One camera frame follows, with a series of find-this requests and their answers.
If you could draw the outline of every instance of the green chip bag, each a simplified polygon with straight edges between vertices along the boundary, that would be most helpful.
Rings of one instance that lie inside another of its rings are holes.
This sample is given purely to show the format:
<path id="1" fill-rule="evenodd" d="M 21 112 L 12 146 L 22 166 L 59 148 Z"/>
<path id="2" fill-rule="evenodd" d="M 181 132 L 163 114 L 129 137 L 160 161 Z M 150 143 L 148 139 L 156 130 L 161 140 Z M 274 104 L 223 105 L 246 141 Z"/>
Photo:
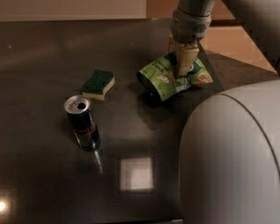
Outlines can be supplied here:
<path id="1" fill-rule="evenodd" d="M 193 84 L 213 82 L 203 63 L 197 58 L 185 77 L 175 78 L 177 61 L 174 53 L 160 57 L 137 72 L 144 87 L 162 102 Z"/>

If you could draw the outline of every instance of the black can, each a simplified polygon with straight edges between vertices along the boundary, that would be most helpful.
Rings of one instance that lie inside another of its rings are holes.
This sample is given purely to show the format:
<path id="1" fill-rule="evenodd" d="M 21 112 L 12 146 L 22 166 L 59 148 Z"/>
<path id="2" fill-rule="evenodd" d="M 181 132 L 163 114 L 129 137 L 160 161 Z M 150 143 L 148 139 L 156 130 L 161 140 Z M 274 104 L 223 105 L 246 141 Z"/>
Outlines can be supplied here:
<path id="1" fill-rule="evenodd" d="M 100 143 L 100 134 L 91 115 L 91 100 L 83 95 L 69 98 L 64 109 L 73 125 L 77 142 L 84 150 L 95 150 Z"/>

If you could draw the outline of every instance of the scouring pad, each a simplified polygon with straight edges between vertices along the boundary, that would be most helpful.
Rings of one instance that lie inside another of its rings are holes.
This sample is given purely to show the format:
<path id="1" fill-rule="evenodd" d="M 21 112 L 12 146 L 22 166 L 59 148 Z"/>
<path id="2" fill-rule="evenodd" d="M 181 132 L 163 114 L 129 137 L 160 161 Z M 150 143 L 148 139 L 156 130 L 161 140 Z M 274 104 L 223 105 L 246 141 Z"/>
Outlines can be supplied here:
<path id="1" fill-rule="evenodd" d="M 82 86 L 82 94 L 90 99 L 105 100 L 106 93 L 115 83 L 115 77 L 110 71 L 94 70 L 90 77 Z"/>

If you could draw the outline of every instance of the can top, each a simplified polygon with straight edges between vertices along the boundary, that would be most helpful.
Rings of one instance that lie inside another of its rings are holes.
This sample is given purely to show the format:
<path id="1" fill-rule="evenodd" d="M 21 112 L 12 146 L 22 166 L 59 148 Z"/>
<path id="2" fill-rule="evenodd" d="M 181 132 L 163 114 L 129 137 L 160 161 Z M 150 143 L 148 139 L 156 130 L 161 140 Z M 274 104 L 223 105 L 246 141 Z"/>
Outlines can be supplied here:
<path id="1" fill-rule="evenodd" d="M 64 103 L 64 109 L 68 114 L 81 114 L 91 106 L 91 100 L 83 95 L 75 95 Z"/>

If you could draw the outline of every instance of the table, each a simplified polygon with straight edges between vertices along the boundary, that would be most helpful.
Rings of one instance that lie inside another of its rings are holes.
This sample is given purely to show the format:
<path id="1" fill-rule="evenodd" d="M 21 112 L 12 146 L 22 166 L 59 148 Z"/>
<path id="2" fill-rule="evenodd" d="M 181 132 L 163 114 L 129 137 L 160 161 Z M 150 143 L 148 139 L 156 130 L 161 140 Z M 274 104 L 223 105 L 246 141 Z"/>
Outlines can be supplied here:
<path id="1" fill-rule="evenodd" d="M 112 223 L 181 218 L 178 149 L 215 82 L 151 103 L 136 72 L 164 55 L 169 19 L 0 22 L 0 223 Z M 116 84 L 92 108 L 95 152 L 77 146 L 63 109 L 94 69 Z"/>

